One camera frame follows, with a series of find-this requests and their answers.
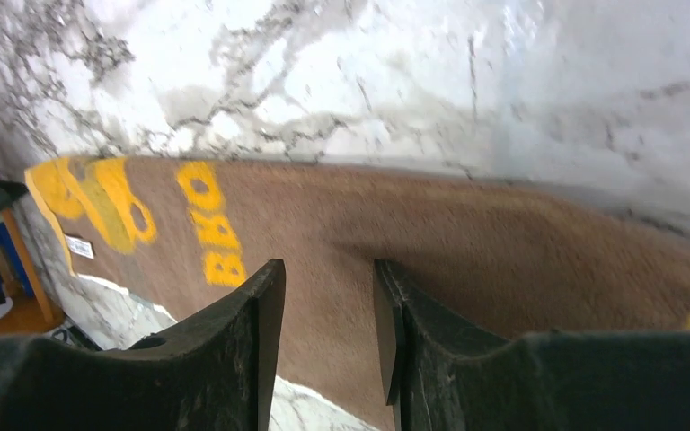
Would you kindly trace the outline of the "yellow towel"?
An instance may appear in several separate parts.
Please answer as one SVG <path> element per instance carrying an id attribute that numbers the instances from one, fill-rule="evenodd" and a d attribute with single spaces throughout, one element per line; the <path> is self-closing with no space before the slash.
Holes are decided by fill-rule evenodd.
<path id="1" fill-rule="evenodd" d="M 70 271 L 176 320 L 269 259 L 286 265 L 278 374 L 394 429 L 378 364 L 372 267 L 504 337 L 682 329 L 690 241 L 527 186 L 343 166 L 61 157 L 25 180 Z"/>

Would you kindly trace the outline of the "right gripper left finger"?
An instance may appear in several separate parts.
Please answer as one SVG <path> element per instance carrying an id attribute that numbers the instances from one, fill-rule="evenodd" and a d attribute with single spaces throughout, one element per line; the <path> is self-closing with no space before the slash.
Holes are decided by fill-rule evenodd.
<path id="1" fill-rule="evenodd" d="M 265 430 L 285 293 L 272 259 L 126 350 L 0 337 L 0 430 Z"/>

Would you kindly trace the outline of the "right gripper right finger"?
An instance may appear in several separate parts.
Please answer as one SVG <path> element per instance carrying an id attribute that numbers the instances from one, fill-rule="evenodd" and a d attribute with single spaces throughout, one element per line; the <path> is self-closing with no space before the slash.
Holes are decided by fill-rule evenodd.
<path id="1" fill-rule="evenodd" d="M 508 340 L 378 259 L 385 402 L 399 430 L 690 430 L 690 331 L 530 333 Z"/>

